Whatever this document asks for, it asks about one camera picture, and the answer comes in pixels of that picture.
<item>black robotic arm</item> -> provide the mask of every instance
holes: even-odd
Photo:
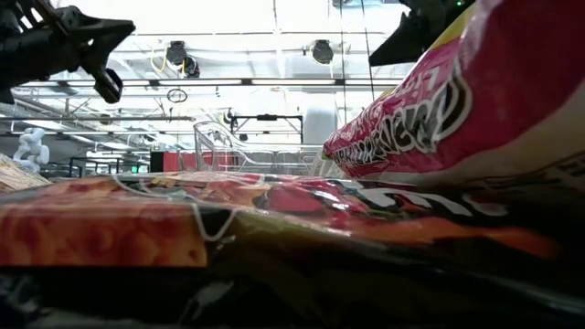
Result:
[[[35,19],[33,10],[42,20]],[[106,63],[135,29],[130,20],[85,16],[76,6],[55,9],[47,0],[0,0],[1,101],[14,102],[10,88],[82,67],[108,103],[118,102],[122,80]]]

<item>ceiling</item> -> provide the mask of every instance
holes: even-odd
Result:
[[[105,146],[104,138],[88,134],[90,131],[146,130],[181,132],[159,135],[160,142],[188,148],[193,143],[190,134],[193,122],[223,122],[228,109],[238,115],[298,115],[309,108],[335,107],[342,125],[355,118],[381,92],[393,88],[412,67],[412,64],[402,64],[371,69],[367,64],[368,54],[398,27],[400,15],[408,10],[396,1],[364,0],[363,10],[361,2],[339,10],[332,5],[332,0],[57,0],[52,3],[75,5],[89,16],[131,19],[136,24],[135,33],[112,52],[108,62],[125,81],[122,100],[107,104],[92,89],[91,76],[82,70],[63,72],[51,81],[30,82],[13,89],[17,106],[0,109],[4,116],[108,114],[171,119],[108,125],[41,122],[41,126],[53,131],[86,132],[72,135],[82,137],[80,140],[67,140],[83,147],[91,148],[97,141],[102,148],[124,149]],[[335,53],[331,65],[320,65],[313,60],[311,46],[317,39],[329,40]],[[189,56],[197,60],[201,69],[199,80],[181,80],[177,68],[164,65],[165,48],[170,41],[177,40],[185,41]],[[173,103],[177,94],[186,97],[186,101]],[[172,120],[176,116],[193,120]],[[246,129],[288,132],[292,127],[283,121],[250,122]],[[250,142],[254,143],[268,140],[298,143],[297,139],[297,135],[286,133],[250,135]],[[121,134],[113,141],[138,149],[148,146],[143,140]]]

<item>brand logo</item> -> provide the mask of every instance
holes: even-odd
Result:
[[[395,97],[404,97],[405,92],[401,91],[398,90]],[[361,120],[355,121],[358,127],[354,130],[371,133],[334,152],[333,157],[338,163],[366,165],[386,162],[389,154],[401,154],[413,149],[425,154],[436,152],[439,141],[456,132],[467,119],[472,96],[459,63],[455,62],[452,75],[429,100],[399,107],[377,122],[375,118],[360,115]],[[379,118],[382,109],[381,104],[378,106],[370,110],[378,113]]]

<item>clear plastic bin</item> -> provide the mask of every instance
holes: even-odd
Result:
[[[322,145],[244,143],[216,122],[193,126],[195,150],[182,151],[182,170],[309,175]]]

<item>food package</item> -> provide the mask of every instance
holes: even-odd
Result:
[[[0,196],[0,326],[579,327],[562,216],[373,181],[70,180]]]
[[[478,0],[324,153],[350,177],[580,207],[580,0]]]
[[[50,182],[43,176],[27,171],[6,155],[0,154],[0,194],[47,184]]]

